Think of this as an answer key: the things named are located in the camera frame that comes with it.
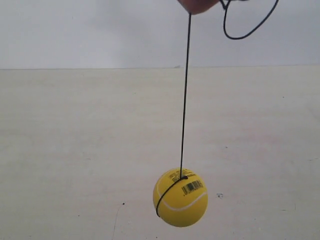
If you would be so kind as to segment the person's hand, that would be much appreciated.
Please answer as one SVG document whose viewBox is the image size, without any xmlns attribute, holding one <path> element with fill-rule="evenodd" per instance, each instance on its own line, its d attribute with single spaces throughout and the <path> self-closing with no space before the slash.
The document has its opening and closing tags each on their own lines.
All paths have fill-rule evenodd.
<svg viewBox="0 0 320 240">
<path fill-rule="evenodd" d="M 219 0 L 177 0 L 192 15 L 202 14 L 216 5 Z"/>
</svg>

